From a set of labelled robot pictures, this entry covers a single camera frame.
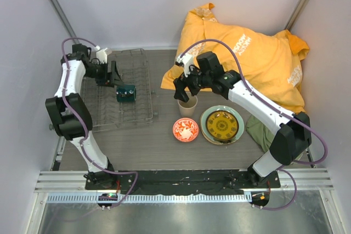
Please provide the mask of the dark green mug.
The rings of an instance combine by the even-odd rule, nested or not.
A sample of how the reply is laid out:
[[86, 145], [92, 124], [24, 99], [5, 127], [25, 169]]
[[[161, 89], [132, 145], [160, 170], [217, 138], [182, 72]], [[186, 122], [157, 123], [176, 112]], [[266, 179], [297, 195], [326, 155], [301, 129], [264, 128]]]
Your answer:
[[116, 88], [116, 99], [118, 102], [135, 102], [136, 87], [132, 84], [125, 84]]

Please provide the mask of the beige tall cup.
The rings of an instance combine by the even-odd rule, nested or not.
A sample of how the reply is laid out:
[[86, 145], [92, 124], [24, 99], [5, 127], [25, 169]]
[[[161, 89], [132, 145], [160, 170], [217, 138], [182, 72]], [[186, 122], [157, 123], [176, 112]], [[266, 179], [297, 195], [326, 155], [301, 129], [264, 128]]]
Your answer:
[[178, 107], [180, 110], [180, 115], [182, 117], [191, 117], [198, 103], [197, 96], [191, 96], [187, 102], [177, 100]]

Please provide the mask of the white orange patterned bowl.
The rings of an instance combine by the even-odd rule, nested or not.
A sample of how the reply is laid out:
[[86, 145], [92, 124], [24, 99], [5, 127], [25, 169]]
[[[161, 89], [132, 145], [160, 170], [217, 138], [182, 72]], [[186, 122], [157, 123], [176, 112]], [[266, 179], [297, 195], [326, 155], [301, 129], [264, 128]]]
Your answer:
[[191, 118], [178, 119], [172, 128], [174, 137], [181, 142], [191, 142], [199, 134], [198, 124]]

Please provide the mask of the yellow patterned plate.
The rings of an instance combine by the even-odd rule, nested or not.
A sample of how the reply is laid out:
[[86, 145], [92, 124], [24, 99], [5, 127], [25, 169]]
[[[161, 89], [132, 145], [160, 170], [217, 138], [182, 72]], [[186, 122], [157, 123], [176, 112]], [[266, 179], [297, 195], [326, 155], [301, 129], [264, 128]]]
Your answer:
[[236, 117], [229, 111], [217, 110], [209, 114], [205, 122], [209, 134], [220, 142], [232, 140], [239, 131]]

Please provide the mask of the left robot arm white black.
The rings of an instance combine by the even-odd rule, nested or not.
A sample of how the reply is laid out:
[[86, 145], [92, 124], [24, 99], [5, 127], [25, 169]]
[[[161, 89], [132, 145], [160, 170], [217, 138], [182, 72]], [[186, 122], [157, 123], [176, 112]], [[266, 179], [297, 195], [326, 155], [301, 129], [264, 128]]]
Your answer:
[[88, 166], [84, 175], [86, 181], [109, 190], [116, 185], [117, 175], [94, 138], [92, 116], [80, 92], [84, 78], [94, 79], [101, 87], [116, 88], [124, 82], [116, 61], [107, 60], [111, 50], [100, 47], [95, 47], [95, 50], [96, 56], [92, 58], [90, 47], [74, 44], [71, 53], [63, 54], [59, 88], [52, 98], [45, 101], [45, 106], [55, 132], [72, 143], [85, 160]]

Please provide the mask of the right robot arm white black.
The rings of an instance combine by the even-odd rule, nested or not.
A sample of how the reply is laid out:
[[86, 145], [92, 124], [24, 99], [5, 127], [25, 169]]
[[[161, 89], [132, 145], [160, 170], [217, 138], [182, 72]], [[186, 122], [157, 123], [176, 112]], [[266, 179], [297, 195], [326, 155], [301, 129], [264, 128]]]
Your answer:
[[197, 95], [201, 89], [209, 88], [243, 107], [274, 135], [269, 150], [247, 170], [248, 182], [253, 187], [261, 187], [273, 171], [291, 164], [311, 145], [310, 119], [306, 113], [295, 114], [272, 102], [245, 82], [238, 72], [225, 71], [215, 53], [205, 52], [196, 58], [186, 53], [175, 59], [175, 65], [183, 69], [173, 81], [175, 99], [187, 102], [187, 89]]

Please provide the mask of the yellow Mickey Mouse shirt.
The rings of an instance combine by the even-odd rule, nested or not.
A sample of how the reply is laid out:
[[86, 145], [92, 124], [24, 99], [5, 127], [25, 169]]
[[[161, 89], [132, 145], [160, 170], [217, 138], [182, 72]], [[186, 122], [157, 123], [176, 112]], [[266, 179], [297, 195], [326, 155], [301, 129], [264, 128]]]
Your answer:
[[301, 95], [301, 62], [310, 48], [288, 30], [273, 36], [238, 25], [217, 21], [207, 3], [188, 12], [176, 55], [187, 51], [193, 57], [214, 52], [225, 71], [241, 70], [261, 94], [278, 105], [299, 113], [304, 111]]

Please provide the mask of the olive green cloth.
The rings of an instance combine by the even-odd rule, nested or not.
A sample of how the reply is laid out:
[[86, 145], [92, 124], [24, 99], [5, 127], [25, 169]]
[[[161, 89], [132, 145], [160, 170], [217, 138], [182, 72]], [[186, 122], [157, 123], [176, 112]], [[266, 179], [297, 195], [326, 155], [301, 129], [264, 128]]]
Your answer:
[[245, 124], [245, 129], [263, 152], [269, 151], [275, 135], [258, 118], [250, 115]]

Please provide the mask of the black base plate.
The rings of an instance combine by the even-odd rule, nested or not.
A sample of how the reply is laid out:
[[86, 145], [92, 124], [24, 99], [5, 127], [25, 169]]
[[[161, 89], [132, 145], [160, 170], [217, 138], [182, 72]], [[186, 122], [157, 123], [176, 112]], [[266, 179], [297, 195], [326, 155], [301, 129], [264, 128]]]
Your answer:
[[277, 172], [253, 181], [247, 171], [238, 169], [216, 170], [139, 170], [138, 174], [125, 171], [123, 175], [89, 172], [84, 175], [86, 190], [111, 190], [132, 195], [229, 195], [246, 189], [278, 189], [281, 187]]

